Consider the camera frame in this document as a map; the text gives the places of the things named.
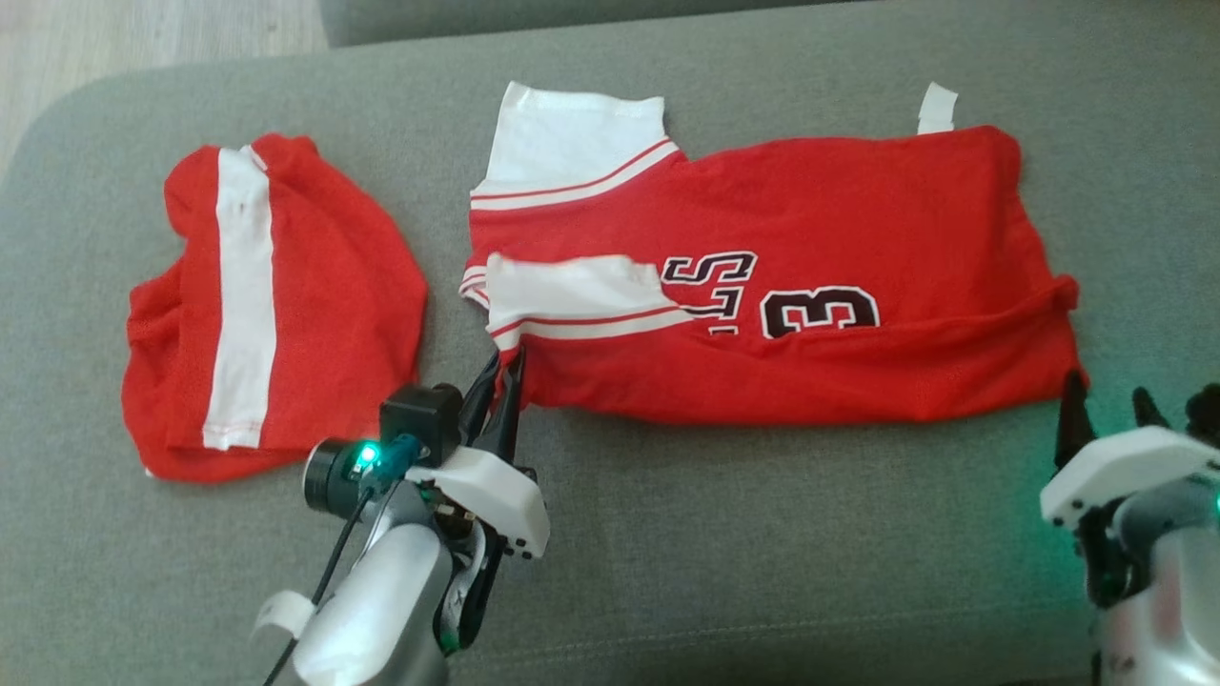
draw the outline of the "folded red shorts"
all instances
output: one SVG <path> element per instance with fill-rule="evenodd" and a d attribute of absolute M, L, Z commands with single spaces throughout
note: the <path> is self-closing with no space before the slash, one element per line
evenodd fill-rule
<path fill-rule="evenodd" d="M 184 240 L 135 287 L 123 416 L 146 471 L 216 482 L 375 436 L 415 380 L 423 276 L 384 210 L 307 138 L 205 146 L 165 182 Z"/>

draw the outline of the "light wood floor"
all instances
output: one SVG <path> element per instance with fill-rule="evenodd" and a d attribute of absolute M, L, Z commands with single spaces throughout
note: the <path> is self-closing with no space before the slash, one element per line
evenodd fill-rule
<path fill-rule="evenodd" d="M 0 177 L 38 114 L 90 81 L 326 49 L 316 0 L 0 0 Z"/>

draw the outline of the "black cable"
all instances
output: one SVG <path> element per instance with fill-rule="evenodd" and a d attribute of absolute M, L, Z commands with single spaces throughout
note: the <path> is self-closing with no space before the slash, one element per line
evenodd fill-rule
<path fill-rule="evenodd" d="M 360 494 L 360 500 L 356 502 L 356 508 L 351 510 L 351 516 L 343 525 L 343 531 L 339 532 L 339 538 L 334 542 L 334 548 L 331 551 L 331 559 L 326 563 L 326 570 L 322 572 L 322 579 L 317 582 L 317 588 L 314 590 L 314 597 L 311 601 L 314 605 L 317 607 L 322 602 L 322 596 L 326 594 L 326 587 L 331 585 L 331 577 L 334 576 L 334 568 L 339 566 L 339 558 L 343 555 L 343 548 L 348 544 L 348 538 L 351 536 L 351 530 L 356 527 L 356 521 L 360 520 L 360 513 L 368 504 L 368 500 L 373 497 L 372 488 L 365 488 L 365 492 Z M 262 682 L 262 686 L 272 686 L 276 679 L 279 677 L 279 673 L 283 671 L 284 665 L 288 664 L 288 658 L 293 657 L 293 649 L 296 647 L 296 638 L 293 638 L 284 646 L 284 652 L 279 653 L 279 659 L 276 660 L 276 666 L 271 668 L 271 674 L 267 675 L 267 680 Z"/>

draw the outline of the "red fabric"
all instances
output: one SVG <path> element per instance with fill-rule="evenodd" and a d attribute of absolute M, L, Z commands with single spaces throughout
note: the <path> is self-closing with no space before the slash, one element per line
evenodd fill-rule
<path fill-rule="evenodd" d="M 1020 165 L 1016 140 L 993 127 L 778 140 L 698 161 L 677 153 L 593 198 L 472 210 L 468 266 L 492 253 L 625 254 L 659 271 L 673 256 L 758 255 L 734 321 L 594 341 L 527 334 L 532 403 L 697 424 L 972 415 L 1057 398 L 1080 366 L 1068 316 L 1077 286 L 1047 266 L 1017 195 Z M 664 291 L 708 305 L 717 286 Z M 880 326 L 764 336 L 767 292 L 824 286 L 870 293 Z M 710 323 L 739 332 L 711 334 Z"/>
<path fill-rule="evenodd" d="M 182 256 L 131 294 L 123 416 L 161 478 L 227 481 L 303 460 L 329 436 L 376 436 L 381 402 L 416 377 L 427 286 L 394 221 L 310 139 L 253 148 L 270 178 L 277 337 L 260 444 L 203 447 L 221 331 L 218 149 L 206 146 L 165 183 Z"/>

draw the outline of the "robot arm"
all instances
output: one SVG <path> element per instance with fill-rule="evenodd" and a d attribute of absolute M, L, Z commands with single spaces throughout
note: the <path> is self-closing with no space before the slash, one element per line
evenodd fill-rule
<path fill-rule="evenodd" d="M 382 405 L 379 441 L 314 449 L 307 504 L 375 519 L 328 602 L 281 592 L 259 614 L 256 629 L 292 631 L 292 666 L 306 685 L 444 684 L 445 657 L 478 635 L 501 558 L 545 553 L 542 492 L 533 470 L 512 465 L 523 366 L 523 352 L 503 370 L 493 356 L 465 398 L 450 386 L 404 387 Z"/>
<path fill-rule="evenodd" d="M 1069 377 L 1042 516 L 1086 563 L 1094 685 L 1220 685 L 1220 387 L 1191 400 L 1187 435 L 1146 391 L 1133 399 L 1138 428 L 1097 438 Z"/>

